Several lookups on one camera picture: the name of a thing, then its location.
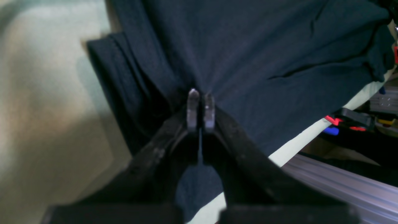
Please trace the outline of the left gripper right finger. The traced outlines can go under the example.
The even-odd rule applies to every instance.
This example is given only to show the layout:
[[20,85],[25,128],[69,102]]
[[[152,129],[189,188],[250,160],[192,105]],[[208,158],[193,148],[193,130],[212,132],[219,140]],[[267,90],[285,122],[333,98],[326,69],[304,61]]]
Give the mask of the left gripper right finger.
[[358,224],[356,210],[306,186],[265,156],[243,128],[203,97],[203,159],[226,200],[219,224]]

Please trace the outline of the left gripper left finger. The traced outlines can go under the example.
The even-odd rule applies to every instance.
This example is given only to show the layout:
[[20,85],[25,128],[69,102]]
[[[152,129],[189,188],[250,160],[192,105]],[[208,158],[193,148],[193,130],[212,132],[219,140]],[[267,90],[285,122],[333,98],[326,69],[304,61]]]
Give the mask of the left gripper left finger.
[[200,94],[167,119],[155,136],[105,187],[70,205],[48,209],[43,224],[183,224],[178,182],[197,162]]

